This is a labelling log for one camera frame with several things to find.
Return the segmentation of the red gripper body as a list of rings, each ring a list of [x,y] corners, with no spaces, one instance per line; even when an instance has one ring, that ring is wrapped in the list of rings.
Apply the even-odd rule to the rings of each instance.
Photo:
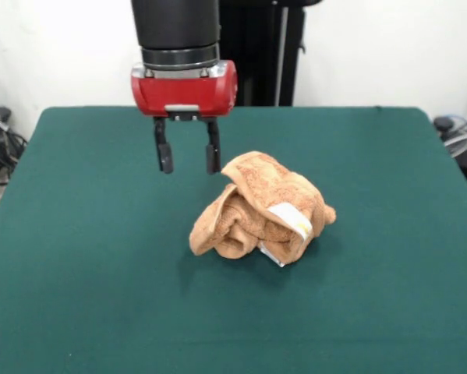
[[[234,107],[238,80],[232,61],[182,71],[151,70],[137,64],[131,72],[131,87],[144,115],[213,118],[227,115]]]

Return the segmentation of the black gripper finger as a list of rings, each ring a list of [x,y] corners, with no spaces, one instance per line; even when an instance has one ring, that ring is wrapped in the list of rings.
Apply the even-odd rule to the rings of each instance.
[[[172,149],[165,136],[165,119],[154,118],[154,139],[160,171],[171,174],[174,171]]]
[[[207,123],[208,144],[206,145],[207,173],[213,175],[221,171],[220,133],[216,119]]]

